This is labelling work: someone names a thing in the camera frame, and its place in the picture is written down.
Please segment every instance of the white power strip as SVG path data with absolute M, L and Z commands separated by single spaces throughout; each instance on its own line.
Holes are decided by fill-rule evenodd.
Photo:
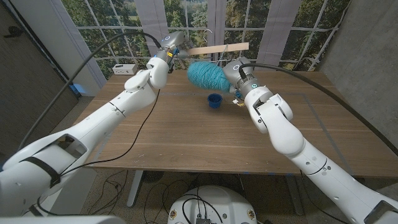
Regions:
M 134 75 L 137 72 L 136 64 L 116 64 L 112 71 L 115 75 Z

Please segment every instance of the cable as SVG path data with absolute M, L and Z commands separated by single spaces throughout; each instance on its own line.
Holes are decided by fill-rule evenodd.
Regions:
M 163 194 L 162 194 L 162 203 L 163 203 L 163 208 L 164 208 L 164 210 L 166 211 L 167 215 L 169 215 L 170 211 L 167 211 L 165 203 L 166 203 L 166 201 L 167 201 L 167 197 L 169 196 L 169 192 L 167 192 L 166 199 L 164 199 L 164 193 L 166 193 L 166 190 L 167 190 L 171 185 L 173 185 L 173 184 L 175 184 L 175 183 L 177 183 L 177 182 L 183 182 L 183 183 L 188 187 L 187 190 L 189 190 L 189 185 L 188 185 L 185 181 L 183 181 L 183 180 L 176 180 L 176 181 L 172 182 L 171 184 L 169 184 L 169 185 L 166 187 L 166 189 L 164 189 Z
M 114 175 L 120 174 L 121 172 L 123 172 L 123 170 L 120 171 L 120 172 L 117 172 L 117 173 L 115 173 L 115 174 L 112 174 L 112 175 L 110 175 L 108 178 L 105 179 L 104 184 L 102 185 L 102 192 L 101 192 L 101 195 L 99 196 L 99 198 L 97 199 L 97 201 L 91 206 L 91 208 L 88 210 L 88 215 L 93 215 L 93 214 L 94 214 L 94 213 L 90 214 L 90 213 L 91 213 L 91 210 L 95 207 L 95 205 L 101 200 L 102 196 L 104 195 L 105 183 L 108 182 L 109 178 L 111 178 L 111 177 L 114 176 Z
M 107 182 L 107 180 L 108 180 L 110 177 L 112 177 L 112 176 L 114 176 L 114 175 L 116 175 L 116 174 L 119 174 L 119 173 L 121 173 L 121 172 L 123 172 L 123 170 L 120 171 L 120 172 L 117 172 L 117 173 L 115 173 L 115 174 L 110 175 L 110 176 L 104 181 L 104 185 L 105 185 L 105 183 Z M 116 194 L 116 196 L 115 196 L 114 198 L 112 198 L 112 200 L 111 200 L 110 202 L 108 202 L 106 205 L 104 205 L 103 207 L 101 207 L 101 208 L 98 209 L 97 211 L 95 211 L 95 212 L 93 212 L 92 214 L 90 214 L 90 211 L 92 210 L 92 208 L 98 203 L 98 201 L 99 201 L 99 200 L 101 199 L 101 197 L 103 196 L 103 193 L 104 193 L 104 188 L 103 188 L 103 191 L 102 191 L 102 193 L 101 193 L 101 196 L 100 196 L 99 199 L 94 203 L 94 205 L 91 207 L 91 209 L 90 209 L 89 212 L 88 212 L 88 215 L 94 215 L 94 214 L 96 214 L 97 212 L 101 211 L 102 209 L 108 208 L 109 206 L 112 206 L 112 205 L 113 205 L 112 209 L 108 212 L 108 215 L 112 213 L 113 208 L 115 207 L 115 205 L 116 205 L 116 203 L 118 202 L 118 200 L 121 198 L 121 193 L 122 193 L 122 191 L 123 191 L 123 189 L 124 189 L 124 186 L 126 185 L 126 182 L 127 182 L 127 174 L 128 174 L 128 173 L 129 173 L 129 171 L 127 170 L 127 172 L 126 172 L 126 179 L 124 180 L 124 184 L 123 184 L 123 186 L 121 187 L 121 190 L 120 190 L 120 191 L 117 189 L 118 193 Z M 41 211 L 43 211 L 43 212 L 45 212 L 45 213 L 47 213 L 47 214 L 49 214 L 49 215 L 54 215 L 54 216 L 83 215 L 83 214 L 57 214 L 57 213 L 50 212 L 50 211 L 44 209 L 44 208 L 41 206 L 41 204 L 40 204 L 40 198 L 37 199 L 36 204 L 37 204 L 38 208 L 41 209 Z
M 75 168 L 72 168 L 72 169 L 70 169 L 70 170 L 68 170 L 68 171 L 66 171 L 66 172 L 64 172 L 64 173 L 62 173 L 62 174 L 60 174 L 60 176 L 63 176 L 63 175 L 65 175 L 65 174 L 69 173 L 69 172 L 72 172 L 72 171 L 74 171 L 74 170 L 76 170 L 76 169 L 79 169 L 79 168 L 81 168 L 81 167 L 84 167 L 84 166 L 88 166 L 88 165 L 92 165 L 92 164 L 97 164 L 97 163 L 101 163 L 101 162 L 110 162 L 110 161 L 114 161 L 114 160 L 116 160 L 116 159 L 120 159 L 120 158 L 122 158 L 123 156 L 125 156 L 125 155 L 132 149 L 132 147 L 134 146 L 134 144 L 136 143 L 137 138 L 138 138 L 138 135 L 139 135 L 139 133 L 140 133 L 142 127 L 144 126 L 145 122 L 148 120 L 150 114 L 153 112 L 153 110 L 154 110 L 154 108 L 155 108 L 155 105 L 156 105 L 156 103 L 157 103 L 157 99 L 159 99 L 159 93 L 160 93 L 160 90 L 157 92 L 156 100 L 155 100 L 155 103 L 154 103 L 152 109 L 150 110 L 148 116 L 145 118 L 144 122 L 142 122 L 141 127 L 138 129 L 138 133 L 137 133 L 137 135 L 136 135 L 136 138 L 134 139 L 134 142 L 132 142 L 130 148 L 129 148 L 125 153 L 123 153 L 123 154 L 121 154 L 120 156 L 115 157 L 115 158 L 113 158 L 113 159 L 106 159 L 106 160 L 103 160 L 103 161 L 94 161 L 94 162 L 89 162 L 89 163 L 86 163 L 86 164 L 83 164 L 83 165 L 80 165 L 80 166 L 76 166 Z
M 101 211 L 101 210 L 104 210 L 105 208 L 108 208 L 108 207 L 110 207 L 110 206 L 113 205 L 113 207 L 112 207 L 112 209 L 111 209 L 111 211 L 110 211 L 110 212 L 112 212 L 113 208 L 116 206 L 116 203 L 117 203 L 118 200 L 121 198 L 121 194 L 122 194 L 122 192 L 123 192 L 124 186 L 126 185 L 128 173 L 129 173 L 129 171 L 127 170 L 127 172 L 126 172 L 126 178 L 125 178 L 125 180 L 124 180 L 123 186 L 121 186 L 121 184 L 115 182 L 115 183 L 117 183 L 118 185 L 121 186 L 120 191 L 116 188 L 116 190 L 118 191 L 117 194 L 116 194 L 106 205 L 104 205 L 104 206 L 102 206 L 101 208 L 97 209 L 97 210 L 96 210 L 95 212 L 93 212 L 92 214 L 90 214 L 90 211 L 91 211 L 91 209 L 90 209 L 90 211 L 88 212 L 89 215 L 94 215 L 94 214 L 96 214 L 97 212 L 99 212 L 99 211 Z
M 191 196 L 196 196 L 196 197 L 198 197 L 199 199 L 201 199 L 201 197 L 199 197 L 199 195 L 195 195 L 195 194 L 184 194 L 184 195 L 182 195 L 182 196 L 187 196 L 187 195 L 191 195 Z M 207 218 L 207 209 L 206 209 L 206 204 L 204 203 L 204 202 L 202 202 L 203 203 L 203 206 L 205 207 L 205 218 Z
M 339 221 L 339 222 L 341 222 L 341 223 L 344 223 L 344 224 L 349 224 L 349 223 L 344 222 L 343 220 L 341 220 L 341 219 L 339 219 L 339 218 L 334 217 L 333 215 L 330 215 L 329 213 L 323 211 L 320 207 L 318 207 L 317 205 L 315 205 L 315 203 L 311 200 L 311 198 L 310 198 L 310 196 L 309 196 L 309 194 L 308 194 L 308 192 L 307 192 L 307 187 L 305 186 L 303 172 L 302 172 L 301 170 L 300 170 L 300 173 L 301 173 L 301 180 L 302 180 L 303 186 L 304 186 L 304 192 L 305 192 L 305 194 L 307 195 L 307 197 L 308 197 L 309 201 L 311 202 L 311 204 L 312 204 L 313 206 L 315 206 L 315 208 L 317 208 L 319 211 L 321 211 L 321 212 L 324 213 L 325 215 L 329 216 L 330 218 L 333 218 L 333 219 L 335 219 L 335 220 L 337 220 L 337 221 Z
M 221 219 L 221 216 L 219 215 L 219 213 L 217 212 L 217 210 L 216 210 L 210 203 L 208 203 L 207 201 L 205 201 L 205 200 L 203 200 L 203 199 L 199 199 L 199 198 L 189 198 L 189 199 L 186 199 L 186 200 L 184 201 L 184 203 L 182 203 L 182 214 L 184 215 L 185 220 L 186 220 L 189 224 L 192 224 L 192 223 L 189 221 L 187 215 L 185 214 L 184 205 L 185 205 L 186 202 L 188 202 L 188 201 L 190 201 L 190 200 L 201 200 L 202 202 L 205 202 L 206 204 L 208 204 L 208 205 L 216 212 L 216 214 L 218 215 L 218 218 L 220 219 L 220 222 L 223 223 L 223 220 Z
M 158 186 L 158 185 L 164 185 L 164 186 L 166 186 L 166 188 L 168 187 L 167 184 L 158 183 L 158 184 L 155 184 L 154 186 L 152 186 L 152 187 L 150 188 L 150 190 L 149 190 L 149 192 L 148 192 L 148 194 L 147 194 L 147 198 L 145 199 L 145 204 L 144 204 L 144 220 L 145 220 L 145 223 L 154 223 L 154 222 L 156 221 L 157 216 L 158 216 L 159 213 L 162 211 L 162 209 L 159 210 L 159 212 L 157 213 L 156 217 L 154 218 L 154 221 L 151 221 L 151 222 L 148 222 L 148 221 L 147 221 L 147 218 L 146 218 L 146 216 L 145 216 L 145 210 L 146 210 L 148 198 L 149 198 L 149 195 L 150 195 L 150 192 L 152 191 L 152 189 L 154 189 L 154 188 L 155 188 L 156 186 Z
M 320 91 L 324 92 L 326 95 L 328 95 L 330 98 L 334 99 L 337 103 L 339 103 L 341 106 L 343 106 L 346 110 L 348 110 L 352 115 L 354 115 L 360 122 L 362 122 L 366 127 L 368 127 L 377 137 L 379 137 L 380 140 L 382 140 L 397 156 L 398 156 L 398 149 L 393 145 L 393 143 L 388 140 L 377 128 L 375 128 L 369 121 L 367 121 L 362 115 L 360 115 L 356 110 L 354 110 L 349 104 L 344 102 L 340 97 L 332 93 L 330 90 L 326 89 L 325 87 L 317 84 L 316 82 L 312 81 L 311 79 L 298 74 L 297 72 L 293 72 L 284 68 L 280 68 L 278 66 L 273 66 L 273 65 L 266 65 L 266 64 L 261 64 L 261 63 L 247 63 L 243 64 L 239 67 L 239 74 L 241 75 L 241 78 L 244 80 L 246 78 L 246 74 L 243 71 L 243 68 L 245 67 L 261 67 L 261 68 L 271 68 L 275 69 L 284 73 L 287 73 L 295 78 L 298 78 L 301 81 L 304 81 L 311 86 L 314 86 L 315 88 L 319 89 Z
M 156 40 L 155 37 L 151 36 L 150 34 L 146 34 L 144 32 L 139 32 L 139 31 L 129 31 L 129 32 L 125 32 L 125 33 L 121 33 L 118 35 L 113 36 L 112 38 L 110 38 L 109 40 L 107 40 L 106 42 L 104 42 L 103 44 L 101 44 L 101 46 L 99 46 L 97 49 L 94 50 L 94 52 L 92 52 L 84 61 L 83 63 L 81 63 L 81 65 L 76 69 L 76 71 L 73 73 L 72 77 L 64 84 L 64 86 L 61 88 L 61 90 L 55 95 L 54 99 L 52 99 L 52 101 L 47 105 L 47 107 L 44 109 L 44 111 L 42 112 L 42 114 L 39 116 L 39 118 L 37 118 L 37 120 L 35 121 L 35 123 L 32 125 L 32 127 L 30 127 L 29 131 L 26 133 L 25 137 L 23 138 L 23 140 L 21 141 L 21 143 L 18 146 L 18 151 L 21 150 L 24 145 L 25 142 L 27 141 L 27 139 L 29 138 L 29 136 L 32 134 L 33 130 L 37 127 L 37 125 L 39 125 L 39 123 L 43 120 L 44 116 L 49 112 L 50 108 L 55 104 L 55 102 L 58 100 L 58 98 L 60 98 L 61 94 L 63 93 L 64 90 L 66 90 L 68 88 L 68 86 L 70 84 L 72 84 L 72 81 L 76 78 L 76 76 L 80 73 L 80 71 L 84 68 L 84 66 L 88 63 L 88 61 L 94 57 L 95 54 L 97 54 L 102 48 L 108 46 L 108 43 L 114 41 L 115 39 L 124 36 L 124 35 L 130 35 L 130 34 L 140 34 L 140 35 L 145 35 L 150 37 L 156 44 L 156 47 L 161 48 L 160 43 Z
M 127 175 L 128 175 L 128 173 L 129 173 L 129 170 L 127 170 L 127 172 L 126 172 L 126 178 L 124 179 L 123 187 L 122 187 L 122 189 L 120 190 L 120 194 L 118 193 L 118 194 L 119 194 L 119 197 L 118 197 L 118 198 L 116 199 L 116 201 L 114 202 L 114 205 L 113 205 L 113 207 L 111 208 L 111 210 L 109 211 L 108 215 L 113 211 L 113 209 L 114 209 L 114 207 L 116 206 L 118 200 L 122 197 L 122 192 L 123 192 L 124 186 L 126 186 Z

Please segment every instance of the teal yarn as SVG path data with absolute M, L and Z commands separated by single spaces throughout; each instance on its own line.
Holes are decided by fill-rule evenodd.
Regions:
M 231 85 L 223 69 L 212 62 L 195 62 L 188 68 L 188 79 L 195 86 L 205 90 L 229 92 Z

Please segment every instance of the blue cup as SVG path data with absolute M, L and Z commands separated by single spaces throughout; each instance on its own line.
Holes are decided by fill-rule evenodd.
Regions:
M 215 109 L 220 107 L 223 97 L 220 94 L 212 93 L 207 97 L 207 101 L 209 101 L 209 106 Z

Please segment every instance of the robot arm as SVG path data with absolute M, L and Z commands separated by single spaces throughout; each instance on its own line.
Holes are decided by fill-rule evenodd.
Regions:
M 156 95 L 152 87 L 161 89 L 166 85 L 172 58 L 178 55 L 178 48 L 186 47 L 186 42 L 183 32 L 170 34 L 162 40 L 157 52 L 160 57 L 151 58 L 147 70 L 130 78 L 117 97 L 78 124 L 39 139 L 13 155 L 0 172 L 0 217 L 22 215 L 39 197 L 60 190 L 75 174 L 75 170 L 68 171 L 83 165 L 125 117 L 153 103 Z
M 376 214 L 377 208 L 383 205 L 398 208 L 398 202 L 360 184 L 311 145 L 290 123 L 293 113 L 286 101 L 279 94 L 273 95 L 267 87 L 260 86 L 251 67 L 243 68 L 246 78 L 241 78 L 238 68 L 244 63 L 248 63 L 248 60 L 239 58 L 227 64 L 223 70 L 227 79 L 244 97 L 253 123 L 261 133 L 269 133 L 276 151 L 300 168 L 351 223 L 373 223 L 370 221 L 380 215 Z

